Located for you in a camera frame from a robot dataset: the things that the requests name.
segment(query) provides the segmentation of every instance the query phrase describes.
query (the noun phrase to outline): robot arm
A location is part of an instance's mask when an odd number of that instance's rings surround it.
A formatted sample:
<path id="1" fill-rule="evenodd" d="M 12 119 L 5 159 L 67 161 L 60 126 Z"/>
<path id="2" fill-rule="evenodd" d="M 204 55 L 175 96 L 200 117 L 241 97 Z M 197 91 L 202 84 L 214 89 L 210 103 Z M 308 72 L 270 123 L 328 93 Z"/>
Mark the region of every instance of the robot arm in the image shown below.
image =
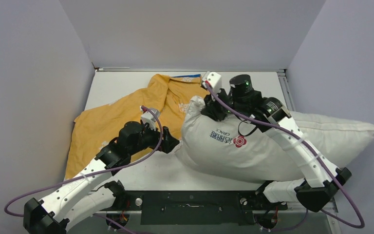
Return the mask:
<path id="1" fill-rule="evenodd" d="M 212 87 L 214 93 L 228 107 L 252 119 L 268 123 L 270 126 L 255 124 L 258 129 L 273 139 L 287 155 L 296 163 L 304 175 L 304 179 L 277 182 L 267 181 L 259 189 L 259 196 L 271 203 L 283 201 L 300 202 L 307 209 L 318 212 L 326 205 L 339 190 L 324 168 L 317 161 L 317 157 L 324 162 L 332 175 L 344 185 L 351 177 L 347 168 L 339 169 L 323 156 L 313 144 L 306 139 L 306 134 L 300 130 L 287 108 L 276 98 L 264 98 L 261 92 L 252 87 L 249 75 L 239 75 L 230 80 L 231 92 L 226 94 L 221 88 L 220 75 L 206 74 L 203 77 L 203 86 Z M 210 95 L 205 98 L 206 107 L 202 114 L 215 121 L 221 121 L 230 112 Z M 296 134 L 299 139 L 288 133 L 273 128 L 272 125 L 284 128 Z M 315 156 L 302 141 L 308 143 L 317 153 Z"/>
<path id="2" fill-rule="evenodd" d="M 157 116 L 159 111 L 152 109 Z M 24 206 L 24 227 L 30 234 L 64 234 L 79 221 L 97 211 L 110 207 L 123 198 L 124 187 L 120 182 L 106 183 L 96 193 L 87 195 L 93 188 L 115 175 L 117 171 L 85 176 L 125 166 L 131 156 L 146 148 L 154 148 L 160 140 L 160 132 L 155 128 L 151 113 L 144 112 L 141 123 L 127 122 L 110 143 L 101 149 L 94 159 L 75 177 L 73 181 L 58 188 L 40 200 L 30 199 Z M 159 150 L 169 153 L 179 141 L 173 138 L 167 127 L 163 127 L 163 139 Z"/>

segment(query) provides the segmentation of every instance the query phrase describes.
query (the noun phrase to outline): yellow shirt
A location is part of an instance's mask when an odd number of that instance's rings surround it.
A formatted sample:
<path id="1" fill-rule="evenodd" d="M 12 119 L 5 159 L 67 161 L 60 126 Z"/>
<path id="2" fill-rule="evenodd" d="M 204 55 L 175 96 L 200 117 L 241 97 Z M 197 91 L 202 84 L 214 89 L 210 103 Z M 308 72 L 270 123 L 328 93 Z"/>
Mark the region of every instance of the yellow shirt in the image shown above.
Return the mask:
<path id="1" fill-rule="evenodd" d="M 200 76 L 174 78 L 157 74 L 151 78 L 147 88 L 139 89 L 115 103 L 82 112 L 75 119 L 65 178 L 72 178 L 84 169 L 102 147 L 118 136 L 126 122 L 139 122 L 141 105 L 159 110 L 161 124 L 169 128 L 173 137 L 180 139 L 190 99 L 193 96 L 204 98 L 208 94 L 200 83 Z M 151 151 L 140 151 L 131 157 L 131 161 Z"/>

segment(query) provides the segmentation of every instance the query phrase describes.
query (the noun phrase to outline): white wall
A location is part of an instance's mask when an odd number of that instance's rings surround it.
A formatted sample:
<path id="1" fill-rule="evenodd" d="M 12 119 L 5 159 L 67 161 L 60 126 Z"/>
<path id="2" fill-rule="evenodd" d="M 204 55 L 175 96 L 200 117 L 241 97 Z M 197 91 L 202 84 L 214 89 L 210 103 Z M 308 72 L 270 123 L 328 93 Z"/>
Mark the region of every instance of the white wall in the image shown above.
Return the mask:
<path id="1" fill-rule="evenodd" d="M 98 67 L 286 68 L 325 0 L 60 0 Z"/>
<path id="2" fill-rule="evenodd" d="M 63 177 L 93 75 L 58 0 L 0 1 L 0 234 L 25 233 L 9 199 Z"/>
<path id="3" fill-rule="evenodd" d="M 287 70 L 298 111 L 374 124 L 374 1 L 327 0 Z M 345 186 L 374 233 L 374 142 L 348 168 Z M 340 216 L 358 223 L 348 202 L 337 196 Z"/>

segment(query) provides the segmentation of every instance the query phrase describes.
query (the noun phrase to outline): white table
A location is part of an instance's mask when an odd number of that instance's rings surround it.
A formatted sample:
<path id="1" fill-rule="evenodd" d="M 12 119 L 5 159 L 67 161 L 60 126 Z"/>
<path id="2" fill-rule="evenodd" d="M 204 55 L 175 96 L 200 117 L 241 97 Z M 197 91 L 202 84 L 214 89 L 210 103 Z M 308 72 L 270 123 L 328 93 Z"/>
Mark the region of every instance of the white table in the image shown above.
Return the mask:
<path id="1" fill-rule="evenodd" d="M 205 72 L 97 72 L 91 85 L 85 110 L 114 102 L 137 89 L 145 88 L 155 74 L 182 76 Z M 276 97 L 285 103 L 276 72 L 219 72 L 226 92 L 228 81 L 239 74 L 249 74 L 253 88 L 264 97 Z M 150 158 L 125 168 L 110 180 L 120 180 L 126 190 L 161 191 L 233 191 L 255 190 L 260 184 L 247 183 L 213 175 L 202 174 L 184 166 L 175 155 L 156 152 Z"/>

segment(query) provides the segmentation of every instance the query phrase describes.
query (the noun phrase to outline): red logo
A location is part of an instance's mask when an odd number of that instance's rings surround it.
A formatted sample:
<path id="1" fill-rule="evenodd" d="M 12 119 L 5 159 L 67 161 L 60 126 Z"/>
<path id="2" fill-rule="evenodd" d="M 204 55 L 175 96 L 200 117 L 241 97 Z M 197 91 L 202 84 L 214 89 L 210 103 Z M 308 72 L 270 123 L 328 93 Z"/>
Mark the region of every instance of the red logo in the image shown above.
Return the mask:
<path id="1" fill-rule="evenodd" d="M 236 145 L 237 148 L 240 148 L 247 143 L 247 140 L 244 139 L 243 136 L 238 136 L 233 139 L 233 143 Z"/>

